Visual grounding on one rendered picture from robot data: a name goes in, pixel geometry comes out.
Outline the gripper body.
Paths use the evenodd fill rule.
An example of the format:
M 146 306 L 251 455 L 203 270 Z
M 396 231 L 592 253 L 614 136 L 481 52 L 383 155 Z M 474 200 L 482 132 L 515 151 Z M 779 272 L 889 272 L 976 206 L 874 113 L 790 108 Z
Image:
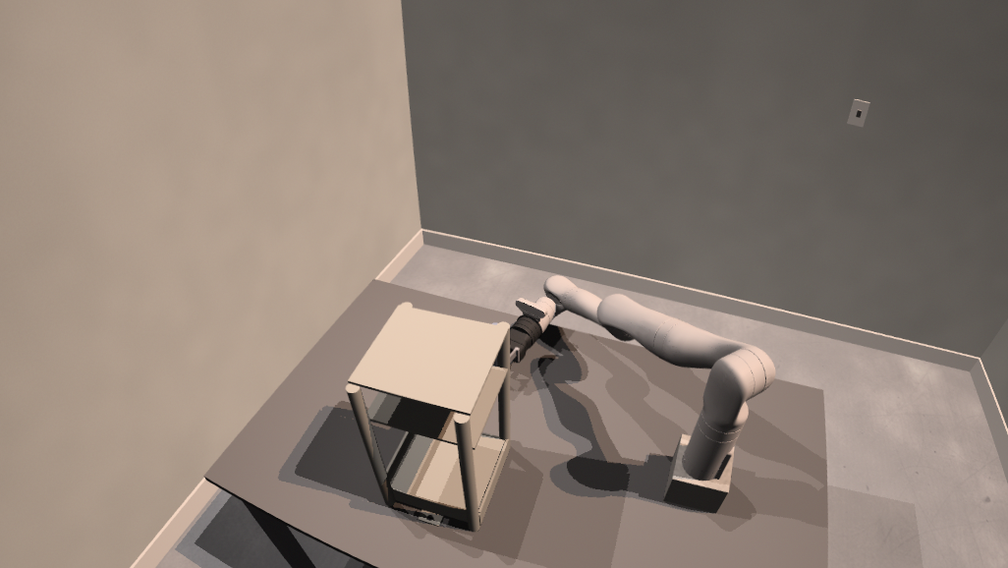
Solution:
M 516 307 L 523 313 L 510 328 L 510 354 L 520 348 L 520 361 L 534 342 L 541 337 L 549 324 L 547 309 L 519 298 Z

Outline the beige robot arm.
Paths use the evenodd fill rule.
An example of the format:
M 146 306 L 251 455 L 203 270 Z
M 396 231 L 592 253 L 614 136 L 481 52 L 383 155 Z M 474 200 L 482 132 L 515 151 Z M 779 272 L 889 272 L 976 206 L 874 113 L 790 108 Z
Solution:
M 534 303 L 547 309 L 549 323 L 561 312 L 573 312 L 604 327 L 621 341 L 637 340 L 674 366 L 712 368 L 682 465 L 696 480 L 720 479 L 748 418 L 746 401 L 768 388 L 775 378 L 775 367 L 767 354 L 753 345 L 720 337 L 645 308 L 621 294 L 600 300 L 560 275 L 549 277 L 543 289 L 547 297 Z

